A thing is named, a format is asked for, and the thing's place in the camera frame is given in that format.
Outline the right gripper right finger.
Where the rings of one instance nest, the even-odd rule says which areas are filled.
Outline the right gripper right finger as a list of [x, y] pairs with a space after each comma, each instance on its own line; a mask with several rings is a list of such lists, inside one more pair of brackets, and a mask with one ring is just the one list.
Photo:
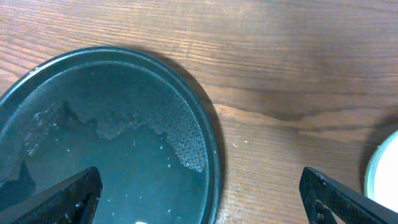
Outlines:
[[305, 167], [299, 192], [312, 224], [397, 223], [397, 213], [383, 207], [312, 167]]

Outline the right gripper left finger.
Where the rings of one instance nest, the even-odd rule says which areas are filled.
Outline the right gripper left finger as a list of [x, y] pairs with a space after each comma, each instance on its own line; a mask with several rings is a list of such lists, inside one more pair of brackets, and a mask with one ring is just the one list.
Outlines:
[[103, 191], [99, 170], [89, 167], [1, 212], [1, 223], [92, 224]]

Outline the white plate with stain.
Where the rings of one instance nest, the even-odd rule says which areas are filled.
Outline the white plate with stain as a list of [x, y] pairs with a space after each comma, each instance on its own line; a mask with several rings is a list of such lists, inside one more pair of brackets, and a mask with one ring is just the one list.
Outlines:
[[364, 176], [367, 198], [397, 213], [397, 131], [372, 154]]

